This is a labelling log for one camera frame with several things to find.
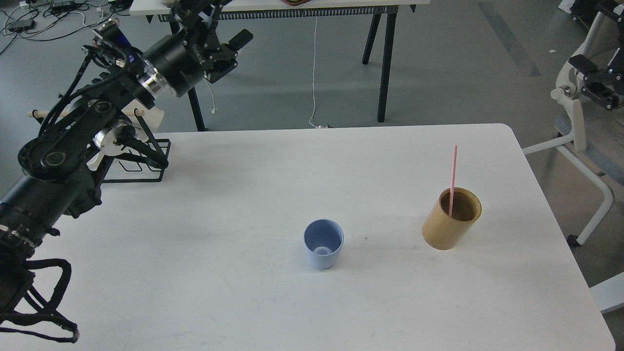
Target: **gray floor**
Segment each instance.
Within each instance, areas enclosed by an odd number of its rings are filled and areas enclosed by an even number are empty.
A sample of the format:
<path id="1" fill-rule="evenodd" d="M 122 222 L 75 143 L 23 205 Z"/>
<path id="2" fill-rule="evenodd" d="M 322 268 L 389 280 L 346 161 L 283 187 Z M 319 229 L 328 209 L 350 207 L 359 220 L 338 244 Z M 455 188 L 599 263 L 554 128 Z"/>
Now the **gray floor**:
<path id="1" fill-rule="evenodd" d="M 10 10 L 16 2 L 0 7 Z M 433 0 L 415 14 L 402 7 L 384 125 L 500 122 L 514 130 L 523 147 L 553 137 L 553 117 L 562 108 L 549 92 L 586 33 L 558 3 Z M 87 22 L 95 20 L 94 13 L 87 15 Z M 65 34 L 81 21 L 72 15 L 45 34 Z M 369 23 L 369 16 L 318 19 L 315 124 L 379 125 L 381 36 L 371 63 L 360 62 Z M 198 86 L 207 126 L 214 131 L 310 127 L 314 18 L 222 21 L 220 39 L 243 27 L 255 39 L 240 53 L 239 67 L 213 86 L 217 114 L 210 114 L 208 89 Z M 122 29 L 141 49 L 168 33 L 166 24 L 147 24 L 144 17 L 123 17 Z M 0 56 L 0 191 L 19 177 L 16 154 L 36 135 L 37 124 L 26 112 L 55 103 L 82 61 L 80 46 L 92 36 L 85 30 L 53 42 L 19 40 Z M 0 48 L 8 42 L 0 37 Z M 527 71 L 527 64 L 535 69 Z M 186 99 L 165 96 L 157 105 L 167 112 L 159 131 L 194 130 Z M 599 206 L 600 192 L 555 151 L 528 160 L 564 235 L 578 234 Z M 585 245 L 572 250 L 589 286 L 624 271 L 624 187 L 607 181 L 615 205 Z M 624 350 L 624 309 L 604 317 L 618 350 Z"/>

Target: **white desk top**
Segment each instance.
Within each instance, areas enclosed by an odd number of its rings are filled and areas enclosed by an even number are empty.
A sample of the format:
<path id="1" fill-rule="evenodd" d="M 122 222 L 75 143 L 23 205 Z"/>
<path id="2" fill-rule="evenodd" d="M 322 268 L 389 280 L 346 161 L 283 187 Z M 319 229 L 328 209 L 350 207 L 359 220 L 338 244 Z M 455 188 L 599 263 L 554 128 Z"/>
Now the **white desk top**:
<path id="1" fill-rule="evenodd" d="M 280 0 L 233 0 L 224 7 L 224 12 L 258 11 L 280 9 L 316 9 L 322 7 L 357 7 L 429 4 L 431 0 L 312 0 L 299 6 L 290 6 Z M 160 0 L 134 0 L 131 15 L 168 14 L 169 8 Z"/>
<path id="2" fill-rule="evenodd" d="M 160 136 L 173 142 L 162 183 L 106 184 L 104 204 L 64 217 L 35 255 L 73 264 L 59 311 L 78 343 L 2 335 L 3 349 L 615 349 L 506 126 Z M 420 228 L 453 143 L 457 186 L 483 214 L 438 251 Z M 303 248 L 318 218 L 345 236 L 325 271 Z"/>

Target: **wooden cup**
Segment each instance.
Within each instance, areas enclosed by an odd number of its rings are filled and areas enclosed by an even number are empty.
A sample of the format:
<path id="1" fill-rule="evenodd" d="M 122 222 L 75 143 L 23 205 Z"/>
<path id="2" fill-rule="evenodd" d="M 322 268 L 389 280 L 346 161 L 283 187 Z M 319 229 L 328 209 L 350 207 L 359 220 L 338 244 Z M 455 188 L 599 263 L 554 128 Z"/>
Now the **wooden cup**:
<path id="1" fill-rule="evenodd" d="M 422 237 L 438 250 L 453 248 L 481 216 L 481 202 L 475 194 L 464 188 L 455 188 L 453 217 L 449 217 L 451 190 L 440 194 L 437 203 L 422 225 Z"/>

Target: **chair wheel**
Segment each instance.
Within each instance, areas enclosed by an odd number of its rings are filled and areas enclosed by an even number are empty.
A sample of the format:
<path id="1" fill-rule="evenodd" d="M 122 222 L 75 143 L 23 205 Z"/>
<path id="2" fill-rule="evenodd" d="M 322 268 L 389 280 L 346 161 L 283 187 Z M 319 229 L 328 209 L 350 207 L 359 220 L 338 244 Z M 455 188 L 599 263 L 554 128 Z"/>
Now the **chair wheel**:
<path id="1" fill-rule="evenodd" d="M 579 247 L 581 244 L 578 243 L 576 235 L 569 235 L 566 241 L 568 242 L 569 247 Z"/>

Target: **light blue cup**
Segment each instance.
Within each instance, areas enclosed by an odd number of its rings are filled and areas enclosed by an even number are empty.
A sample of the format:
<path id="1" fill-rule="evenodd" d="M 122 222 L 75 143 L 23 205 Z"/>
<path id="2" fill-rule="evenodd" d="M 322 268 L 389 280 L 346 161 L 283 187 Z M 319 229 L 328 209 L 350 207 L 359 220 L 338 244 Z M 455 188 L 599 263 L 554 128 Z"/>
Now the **light blue cup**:
<path id="1" fill-rule="evenodd" d="M 303 241 L 312 265 L 317 269 L 327 269 L 338 259 L 340 249 L 343 247 L 344 234 L 333 220 L 317 219 L 306 228 Z"/>

